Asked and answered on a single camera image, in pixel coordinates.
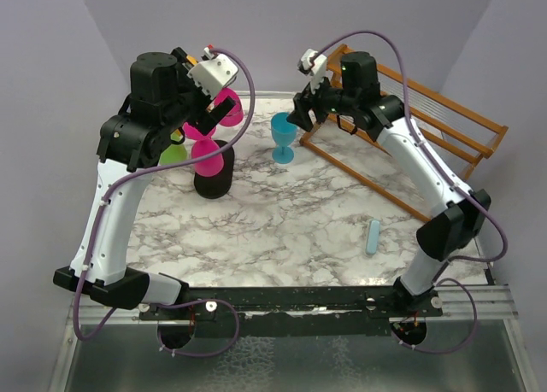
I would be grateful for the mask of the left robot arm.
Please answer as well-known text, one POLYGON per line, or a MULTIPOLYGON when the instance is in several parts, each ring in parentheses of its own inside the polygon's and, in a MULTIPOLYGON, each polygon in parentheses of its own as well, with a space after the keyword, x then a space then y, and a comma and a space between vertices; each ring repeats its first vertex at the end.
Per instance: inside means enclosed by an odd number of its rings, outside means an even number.
POLYGON ((55 271, 55 285, 106 307, 159 304, 170 319, 186 314, 186 283, 129 267, 128 241, 151 170, 172 134, 185 123, 209 133, 235 105, 211 103, 237 74, 237 65, 210 49, 197 63, 181 48, 137 57, 129 70, 129 95, 100 129, 97 189, 82 242, 71 263, 55 271))

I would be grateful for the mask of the green plastic wine glass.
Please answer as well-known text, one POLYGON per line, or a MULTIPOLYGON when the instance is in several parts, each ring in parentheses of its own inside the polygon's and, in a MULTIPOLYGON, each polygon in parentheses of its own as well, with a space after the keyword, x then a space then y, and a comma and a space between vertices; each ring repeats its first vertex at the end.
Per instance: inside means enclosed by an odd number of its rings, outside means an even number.
POLYGON ((171 134, 171 144, 162 152, 159 160, 160 166, 176 164, 187 159, 187 150, 184 146, 185 135, 180 130, 171 134))

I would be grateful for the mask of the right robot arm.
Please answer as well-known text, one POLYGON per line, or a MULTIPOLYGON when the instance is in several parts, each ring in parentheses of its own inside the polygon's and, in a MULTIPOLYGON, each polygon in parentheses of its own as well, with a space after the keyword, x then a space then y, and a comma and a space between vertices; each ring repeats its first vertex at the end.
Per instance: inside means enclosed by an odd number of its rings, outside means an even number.
POLYGON ((304 52, 298 68, 309 82, 294 96, 288 120, 310 132, 331 114, 350 117, 354 128, 381 146, 426 199, 430 219, 416 232, 417 253, 393 285, 394 309, 411 316, 422 308, 450 255, 478 235, 491 198, 446 165, 400 98, 381 91, 377 64, 369 53, 350 52, 341 56, 339 65, 341 85, 334 87, 326 76, 327 58, 312 49, 304 52))

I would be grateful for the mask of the blue plastic wine glass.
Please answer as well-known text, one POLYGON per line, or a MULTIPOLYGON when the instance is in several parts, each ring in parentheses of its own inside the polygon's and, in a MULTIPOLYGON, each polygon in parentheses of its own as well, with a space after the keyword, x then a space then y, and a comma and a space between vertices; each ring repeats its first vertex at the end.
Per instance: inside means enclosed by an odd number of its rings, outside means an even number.
POLYGON ((279 112, 270 121, 271 135, 276 144, 272 158, 279 164, 288 164, 294 159, 291 144, 297 136, 297 127, 290 123, 287 112, 279 112))

